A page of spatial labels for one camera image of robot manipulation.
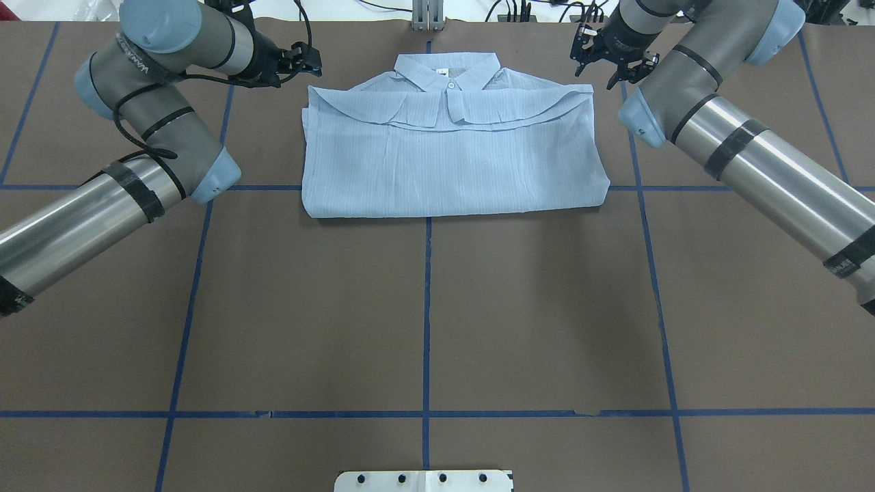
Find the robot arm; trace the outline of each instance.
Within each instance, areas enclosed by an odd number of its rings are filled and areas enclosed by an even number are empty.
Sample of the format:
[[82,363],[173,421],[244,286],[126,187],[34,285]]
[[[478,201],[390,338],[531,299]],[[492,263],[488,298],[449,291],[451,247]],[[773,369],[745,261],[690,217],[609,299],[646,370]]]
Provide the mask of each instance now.
[[[307,43],[277,48],[256,31],[247,0],[127,0],[116,39],[76,74],[80,98],[102,116],[124,117],[143,151],[122,158],[67,197],[0,232],[0,317],[191,196],[206,203],[241,176],[224,145],[173,87],[190,65],[227,83],[280,87],[320,75]],[[279,74],[287,74],[280,79]]]
[[[681,10],[696,24],[660,62],[646,49]],[[804,21],[792,0],[621,0],[600,32],[580,28],[571,57],[578,72],[617,63],[612,84],[652,72],[620,110],[623,124],[651,146],[677,145],[847,279],[875,315],[875,204],[716,94],[742,62],[770,60]]]

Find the blue joint cap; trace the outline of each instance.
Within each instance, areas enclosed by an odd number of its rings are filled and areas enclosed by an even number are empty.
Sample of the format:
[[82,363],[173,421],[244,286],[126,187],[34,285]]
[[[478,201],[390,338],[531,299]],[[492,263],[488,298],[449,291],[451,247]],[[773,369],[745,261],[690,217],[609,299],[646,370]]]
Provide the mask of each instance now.
[[651,147],[662,147],[668,142],[640,88],[626,99],[617,116],[629,131]]
[[228,149],[222,147],[219,157],[216,158],[206,176],[192,193],[192,198],[200,204],[207,203],[241,177],[240,167],[234,162],[234,158],[228,153]]
[[88,60],[85,60],[85,63],[79,67],[79,70],[73,77],[73,84],[76,87],[76,94],[79,95],[79,98],[86,106],[93,109],[98,115],[111,120],[112,109],[110,109],[109,106],[106,105],[106,102],[103,102],[101,97],[97,94],[95,81],[91,78],[91,59],[93,57],[94,55],[92,54],[88,57]]
[[805,11],[793,0],[779,0],[766,33],[745,60],[755,67],[765,65],[778,54],[805,25]]
[[203,20],[197,0],[125,0],[118,13],[125,36],[153,53],[189,46]]

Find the brown table surface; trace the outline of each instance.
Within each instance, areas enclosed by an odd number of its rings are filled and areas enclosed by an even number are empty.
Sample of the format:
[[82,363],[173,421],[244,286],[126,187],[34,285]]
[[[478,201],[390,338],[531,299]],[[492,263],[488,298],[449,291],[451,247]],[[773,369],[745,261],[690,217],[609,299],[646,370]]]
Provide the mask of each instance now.
[[[0,229],[131,151],[73,88],[116,28],[0,23]],[[0,489],[330,491],[343,470],[497,467],[518,491],[874,490],[872,318],[677,149],[630,145],[611,68],[574,78],[573,31],[314,23],[321,79],[184,83],[242,181],[0,321]],[[875,28],[807,26],[721,92],[875,196],[873,46]],[[605,205],[309,218],[306,86],[429,49],[592,83]]]

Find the light blue shirt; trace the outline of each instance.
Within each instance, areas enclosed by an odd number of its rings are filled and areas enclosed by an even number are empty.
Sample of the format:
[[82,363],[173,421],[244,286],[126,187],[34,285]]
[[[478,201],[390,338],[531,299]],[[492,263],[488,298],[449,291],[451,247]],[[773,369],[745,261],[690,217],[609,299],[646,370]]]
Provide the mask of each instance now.
[[605,201],[592,86],[501,68],[494,53],[402,54],[348,91],[309,88],[312,217],[500,214]]

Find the black cable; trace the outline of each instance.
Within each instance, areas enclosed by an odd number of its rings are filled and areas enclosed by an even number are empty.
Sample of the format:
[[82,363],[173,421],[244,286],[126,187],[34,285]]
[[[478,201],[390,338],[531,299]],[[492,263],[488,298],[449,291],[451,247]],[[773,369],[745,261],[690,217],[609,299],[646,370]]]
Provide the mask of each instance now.
[[[304,26],[307,29],[307,48],[306,48],[306,50],[304,50],[303,59],[306,60],[310,55],[310,48],[313,44],[313,31],[312,31],[312,27],[310,26],[310,18],[307,17],[307,11],[304,10],[304,6],[301,4],[301,0],[292,0],[292,1],[298,7],[297,9],[298,9],[299,15],[304,16]],[[286,77],[281,79],[280,84],[284,84],[285,82],[290,81],[295,75],[300,74],[303,67],[304,67],[304,63],[302,62],[297,67],[295,67],[295,69],[292,70],[289,75],[287,75]],[[245,87],[245,88],[273,87],[270,84],[267,84],[264,82],[233,81],[233,80],[229,80],[229,79],[220,79],[218,77],[213,77],[210,75],[182,73],[180,76],[182,77],[183,80],[213,81],[213,82],[219,82],[221,84],[225,84],[225,85],[229,85],[229,86],[237,86],[237,87]],[[134,137],[133,135],[131,135],[130,132],[128,132],[124,128],[124,125],[122,125],[121,109],[122,109],[122,106],[126,102],[130,101],[131,99],[134,99],[135,97],[137,97],[139,95],[146,94],[147,92],[153,91],[153,90],[161,88],[161,87],[164,87],[164,86],[161,84],[150,84],[148,86],[141,87],[141,88],[131,92],[130,94],[125,95],[122,99],[119,99],[118,102],[116,102],[115,105],[113,106],[113,108],[112,108],[112,121],[113,121],[113,124],[115,125],[115,128],[129,142],[131,142],[132,144],[136,145],[137,147],[139,147],[141,149],[140,151],[131,153],[131,154],[125,156],[124,158],[120,159],[121,161],[124,161],[124,160],[129,159],[129,158],[134,158],[134,157],[139,156],[139,155],[144,155],[144,154],[148,155],[149,157],[154,158],[156,160],[159,160],[161,158],[175,159],[175,158],[179,157],[179,155],[174,151],[169,151],[167,149],[158,149],[156,147],[149,146],[145,142],[143,142],[143,141],[139,140],[138,138]]]
[[602,12],[602,13],[601,13],[601,20],[600,20],[599,22],[605,22],[605,5],[607,5],[607,3],[608,3],[609,1],[610,1],[610,0],[605,0],[605,1],[602,2],[601,4],[598,4],[598,7],[599,7],[598,9]]
[[143,95],[147,92],[153,91],[157,88],[162,88],[161,84],[151,84],[145,87],[141,87],[134,92],[125,95],[122,99],[119,99],[118,102],[112,108],[112,123],[115,124],[115,128],[122,134],[123,137],[127,138],[129,142],[136,145],[140,149],[143,150],[143,153],[148,154],[150,156],[158,156],[160,158],[177,158],[179,157],[176,152],[168,151],[167,149],[156,149],[155,147],[150,147],[145,142],[141,142],[138,138],[131,135],[122,125],[122,115],[121,108],[125,102],[130,101],[131,99],[137,97],[138,95]]
[[[495,3],[489,9],[489,12],[486,14],[486,20],[484,20],[483,22],[489,22],[489,18],[492,16],[492,13],[495,11],[495,7],[497,7],[498,4],[500,4],[500,3],[501,3],[501,0],[495,0]],[[510,11],[507,11],[507,18],[510,18]]]
[[578,5],[580,7],[580,18],[581,18],[581,20],[583,20],[584,13],[586,10],[586,5],[584,5],[583,2],[571,2],[570,4],[565,6],[565,10],[562,11],[562,15],[559,16],[559,22],[562,22],[563,19],[565,19],[565,14],[567,14],[568,10],[575,5]]
[[366,2],[365,0],[359,0],[359,2],[362,2],[363,4],[366,4],[366,5],[370,5],[372,7],[376,7],[378,9],[385,9],[387,11],[413,12],[412,9],[402,9],[402,8],[398,8],[398,7],[387,7],[385,5],[371,4],[370,2]]

